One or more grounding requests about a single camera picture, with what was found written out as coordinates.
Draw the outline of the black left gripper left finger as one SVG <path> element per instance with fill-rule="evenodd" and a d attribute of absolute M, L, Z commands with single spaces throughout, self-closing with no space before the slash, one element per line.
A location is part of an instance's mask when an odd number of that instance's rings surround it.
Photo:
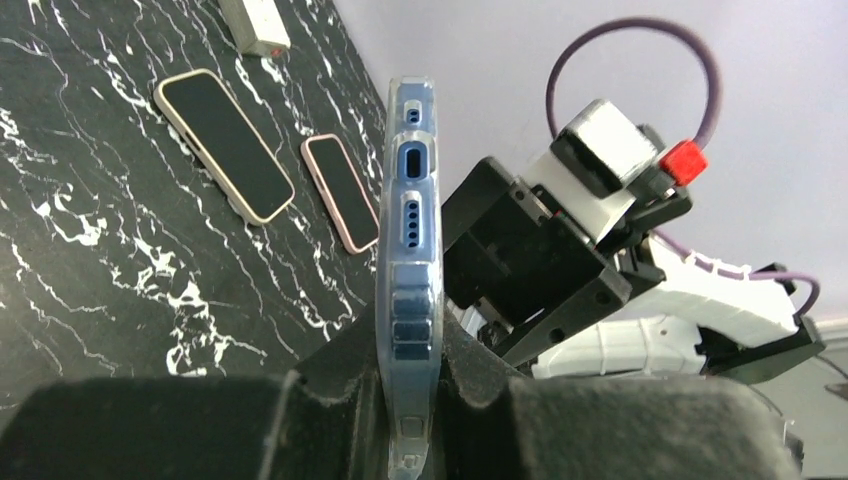
<path fill-rule="evenodd" d="M 374 310 L 278 377 L 41 388 L 1 436 L 5 479 L 381 479 Z"/>

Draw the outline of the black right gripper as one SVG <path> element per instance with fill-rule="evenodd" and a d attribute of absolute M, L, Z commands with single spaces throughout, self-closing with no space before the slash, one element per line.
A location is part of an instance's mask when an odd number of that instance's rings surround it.
<path fill-rule="evenodd" d="M 442 206 L 444 288 L 496 330 L 491 350 L 518 367 L 665 281 L 645 234 L 596 247 L 542 186 L 481 159 Z"/>

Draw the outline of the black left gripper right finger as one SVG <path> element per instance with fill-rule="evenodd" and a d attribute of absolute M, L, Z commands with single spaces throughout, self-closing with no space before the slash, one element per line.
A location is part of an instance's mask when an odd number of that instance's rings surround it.
<path fill-rule="evenodd" d="M 783 426 L 736 382 L 535 380 L 444 324 L 441 479 L 797 479 Z"/>

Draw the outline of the clear phone case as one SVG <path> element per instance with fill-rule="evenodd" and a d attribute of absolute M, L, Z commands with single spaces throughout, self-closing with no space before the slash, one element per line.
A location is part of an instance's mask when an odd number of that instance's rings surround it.
<path fill-rule="evenodd" d="M 425 76 L 390 82 L 374 307 L 388 476 L 417 479 L 430 450 L 444 324 L 436 97 Z"/>

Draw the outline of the black phone cream case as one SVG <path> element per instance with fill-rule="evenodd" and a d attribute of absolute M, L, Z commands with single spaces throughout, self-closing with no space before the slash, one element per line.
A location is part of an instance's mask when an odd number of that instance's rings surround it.
<path fill-rule="evenodd" d="M 162 80 L 154 102 L 245 221 L 267 224 L 292 202 L 288 174 L 213 72 L 201 68 Z"/>

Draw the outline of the blue phone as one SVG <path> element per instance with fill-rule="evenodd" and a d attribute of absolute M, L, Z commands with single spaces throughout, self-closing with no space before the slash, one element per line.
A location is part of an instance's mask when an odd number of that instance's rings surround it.
<path fill-rule="evenodd" d="M 435 86 L 427 77 L 390 83 L 391 361 L 431 364 L 441 345 L 443 300 Z"/>

